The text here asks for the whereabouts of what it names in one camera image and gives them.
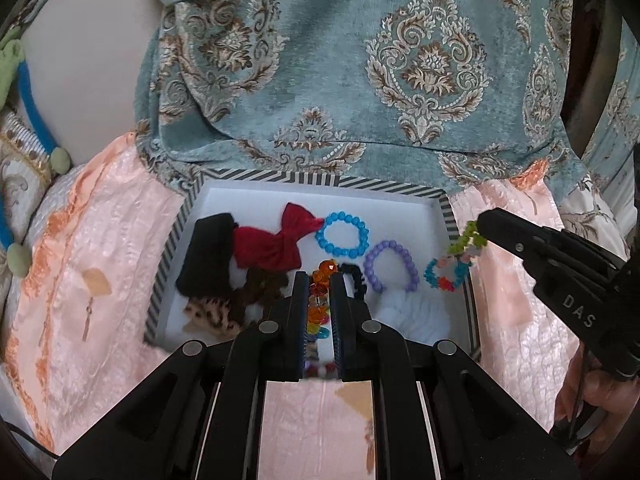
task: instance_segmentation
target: pink satin bedspread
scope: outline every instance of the pink satin bedspread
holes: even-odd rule
[[[489,182],[467,189],[452,198],[459,225],[501,206],[560,228],[542,181],[528,186],[520,191]],[[37,438],[56,453],[165,358],[142,344],[142,333],[156,267],[181,202],[143,169],[128,135],[84,168],[68,205],[49,219],[22,282],[6,360]],[[92,301],[83,342],[93,290],[82,278],[88,269],[108,285]],[[473,279],[482,365],[548,428],[575,339],[533,298],[530,279],[510,255],[486,251]],[[270,383],[260,479],[372,478],[370,419],[365,383]]]

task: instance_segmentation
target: human hand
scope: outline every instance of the human hand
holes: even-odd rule
[[[574,411],[583,352],[584,345],[580,343],[580,347],[569,363],[564,384],[556,397],[556,420],[570,418]],[[599,365],[599,362],[594,360],[593,366]],[[639,398],[640,380],[637,377],[631,381],[620,382],[603,370],[596,369],[587,372],[584,377],[584,388],[579,407],[581,408],[582,402],[587,402],[591,406],[598,406],[608,412],[606,418],[589,437],[588,454],[598,455],[609,449],[634,410]]]

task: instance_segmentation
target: green round tip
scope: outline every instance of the green round tip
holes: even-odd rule
[[[49,157],[51,167],[57,174],[64,175],[71,168],[71,157],[64,148],[54,148]]]
[[[31,267],[31,251],[20,244],[13,243],[6,250],[6,263],[14,276],[24,278]]]

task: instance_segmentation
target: red bow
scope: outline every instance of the red bow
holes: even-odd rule
[[[315,218],[302,206],[289,202],[282,213],[282,229],[276,235],[255,227],[238,227],[234,231],[238,267],[259,267],[272,272],[299,269],[302,261],[298,240],[323,225],[323,218]]]

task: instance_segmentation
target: purple beaded bracelet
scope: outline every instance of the purple beaded bracelet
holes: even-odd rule
[[[379,294],[386,290],[386,286],[383,285],[382,282],[380,282],[380,280],[376,276],[376,273],[373,271],[373,261],[385,249],[391,249],[396,254],[402,256],[404,266],[406,267],[406,270],[407,272],[409,272],[409,276],[411,277],[411,280],[409,281],[409,284],[406,286],[405,290],[407,292],[415,292],[418,289],[418,283],[420,283],[418,269],[415,268],[415,264],[411,258],[409,249],[405,249],[395,240],[382,240],[379,244],[373,247],[373,249],[370,250],[369,253],[367,253],[367,256],[365,256],[364,274],[369,280],[369,283],[371,284],[373,290],[375,290]]]

